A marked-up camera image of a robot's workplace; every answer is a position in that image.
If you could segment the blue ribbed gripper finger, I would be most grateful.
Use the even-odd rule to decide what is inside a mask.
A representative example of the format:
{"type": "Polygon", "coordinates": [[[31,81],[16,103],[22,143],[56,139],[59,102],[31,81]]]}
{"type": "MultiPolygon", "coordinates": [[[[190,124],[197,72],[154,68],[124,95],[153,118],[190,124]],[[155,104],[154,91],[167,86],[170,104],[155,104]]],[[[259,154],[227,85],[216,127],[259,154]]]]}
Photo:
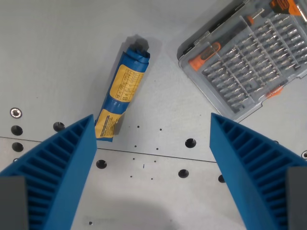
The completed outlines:
{"type": "Polygon", "coordinates": [[[11,163],[1,176],[25,179],[31,230],[69,230],[97,150],[89,115],[11,163]]]}
{"type": "Polygon", "coordinates": [[[287,230],[286,171],[307,162],[274,140],[212,113],[210,149],[248,230],[287,230]]]}

